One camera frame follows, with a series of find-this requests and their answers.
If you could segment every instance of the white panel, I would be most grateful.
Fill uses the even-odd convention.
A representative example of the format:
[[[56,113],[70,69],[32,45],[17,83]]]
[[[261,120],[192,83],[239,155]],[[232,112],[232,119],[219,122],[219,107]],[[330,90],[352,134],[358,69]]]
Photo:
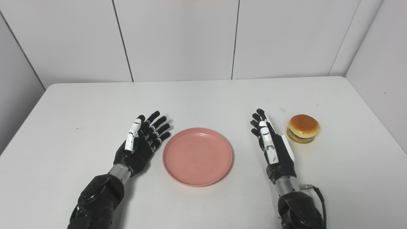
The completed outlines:
[[[230,79],[238,0],[116,0],[134,81]]]
[[[241,0],[233,79],[328,75],[359,0]]]
[[[361,0],[329,75],[346,74],[383,0]]]
[[[44,93],[0,16],[0,154]]]
[[[407,152],[407,1],[384,1],[346,77]]]
[[[111,1],[0,0],[0,9],[45,87],[131,81]]]

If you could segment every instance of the hamburger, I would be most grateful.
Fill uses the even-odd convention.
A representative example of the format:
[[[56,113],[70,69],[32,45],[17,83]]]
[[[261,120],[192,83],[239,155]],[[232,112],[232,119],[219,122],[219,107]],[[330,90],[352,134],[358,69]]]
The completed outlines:
[[[306,144],[315,139],[319,130],[319,123],[306,114],[293,116],[288,122],[287,135],[298,143]]]

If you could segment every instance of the robotic hand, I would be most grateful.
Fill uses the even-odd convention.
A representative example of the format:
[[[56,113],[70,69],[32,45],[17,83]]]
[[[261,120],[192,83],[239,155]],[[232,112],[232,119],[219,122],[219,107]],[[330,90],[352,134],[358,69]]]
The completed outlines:
[[[68,229],[110,229],[114,210],[124,197],[126,181],[143,171],[153,153],[170,136],[167,118],[159,118],[154,112],[147,120],[140,115],[132,124],[127,139],[119,147],[113,167],[104,175],[99,175],[82,191]]]
[[[294,154],[285,135],[278,135],[262,109],[253,114],[252,133],[258,138],[260,148],[267,161],[267,175],[275,185],[278,213],[283,229],[326,229],[324,198],[313,185],[299,185],[294,170]],[[314,205],[313,199],[302,192],[314,189],[322,202],[324,220]]]

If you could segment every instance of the white table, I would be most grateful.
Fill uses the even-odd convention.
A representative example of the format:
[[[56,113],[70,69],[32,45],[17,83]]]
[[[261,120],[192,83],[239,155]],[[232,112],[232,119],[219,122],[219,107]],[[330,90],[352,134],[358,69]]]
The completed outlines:
[[[277,192],[250,133],[256,108],[280,134],[296,114],[319,121],[314,142],[290,144],[299,181],[325,196],[328,228],[406,227],[407,156],[342,77],[53,85],[0,156],[0,227],[65,229],[132,121],[158,109],[172,134],[206,127],[225,136],[232,168],[214,185],[188,187],[165,172],[161,147],[126,183],[115,228],[279,229]]]

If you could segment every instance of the burger patty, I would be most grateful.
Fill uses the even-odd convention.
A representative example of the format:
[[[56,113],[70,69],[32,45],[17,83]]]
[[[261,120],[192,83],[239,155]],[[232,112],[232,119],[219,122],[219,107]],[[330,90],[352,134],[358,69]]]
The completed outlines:
[[[298,139],[298,140],[300,140],[300,141],[303,141],[303,142],[311,142],[311,141],[314,140],[314,138],[315,138],[315,136],[313,136],[313,137],[311,137],[311,138],[302,138],[302,137],[299,137],[298,135],[294,134],[294,133],[291,131],[290,128],[288,128],[288,131],[287,131],[287,132],[288,132],[289,135],[291,135],[291,136],[295,137],[296,139]]]

